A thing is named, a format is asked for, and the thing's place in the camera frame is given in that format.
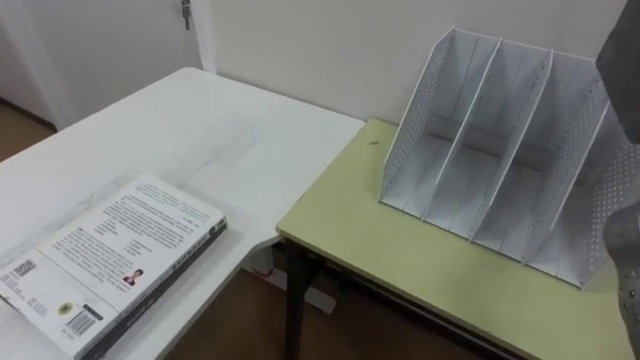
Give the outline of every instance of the wooden floor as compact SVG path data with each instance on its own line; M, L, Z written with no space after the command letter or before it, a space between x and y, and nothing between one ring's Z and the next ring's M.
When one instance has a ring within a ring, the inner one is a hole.
M0 161L50 135L0 104ZM314 285L332 295L337 306L331 315L306 307L301 360L477 359L367 298L340 293L326 279ZM283 291L240 271L167 358L281 359L284 309Z

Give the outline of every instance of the wall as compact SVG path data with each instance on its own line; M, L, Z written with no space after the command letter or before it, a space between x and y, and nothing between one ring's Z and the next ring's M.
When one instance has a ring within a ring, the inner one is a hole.
M431 46L456 25L594 57L625 0L209 0L219 74L399 122Z
M0 49L0 97L53 122L54 117L3 22L0 22Z

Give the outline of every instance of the white metal mesh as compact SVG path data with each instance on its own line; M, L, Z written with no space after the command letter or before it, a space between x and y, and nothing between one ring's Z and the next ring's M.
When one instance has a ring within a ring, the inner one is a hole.
M425 133L427 116L431 111L434 95L440 85L440 77L444 69L451 37L436 45L428 61L428 67L420 79L420 83L411 101L405 119L398 129L398 136L387 159L383 178L383 196L393 183L394 176L407 160L414 146Z
M604 250L602 233L605 222L612 212L629 205L636 200L638 194L633 194L634 184L638 181L640 169L640 145L634 145L624 139L615 159L605 170L600 181L594 188L591 199L591 226L587 229L583 251L588 263L584 264L580 282L584 283L609 261Z
M608 97L602 81L594 80L545 169L523 260L533 256L555 225L604 118Z

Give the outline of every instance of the perforated metal panel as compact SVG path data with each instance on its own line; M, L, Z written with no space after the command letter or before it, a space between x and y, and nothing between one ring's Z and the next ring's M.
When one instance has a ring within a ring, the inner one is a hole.
M391 151L385 160L380 198L384 197L398 170L407 160L420 137L424 135L426 118L431 111L431 103L441 82L440 75L444 71L445 59L453 36L455 36L454 30L443 37L431 52L422 78L414 91L411 105L400 123Z
M544 172L523 261L538 251L558 220L602 124L608 101L604 84L594 79L575 120L554 151L551 166Z
M608 164L616 152L598 145L593 156L613 114L606 91L593 61L561 54L556 66L554 54L443 37L387 154L380 201L581 286L607 261L606 217L640 195L640 150L625 145Z
M629 205L638 198L635 193L640 181L640 145L634 145L623 139L618 145L615 159L600 177L591 199L591 224L586 239L582 242L582 251L586 254L580 282L590 280L602 266L610 261L604 250L602 233L604 224L612 212Z

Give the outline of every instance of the book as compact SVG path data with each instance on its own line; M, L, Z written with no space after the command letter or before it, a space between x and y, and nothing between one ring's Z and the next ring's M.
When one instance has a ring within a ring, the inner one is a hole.
M70 359L98 359L226 229L143 174L0 270L0 297Z

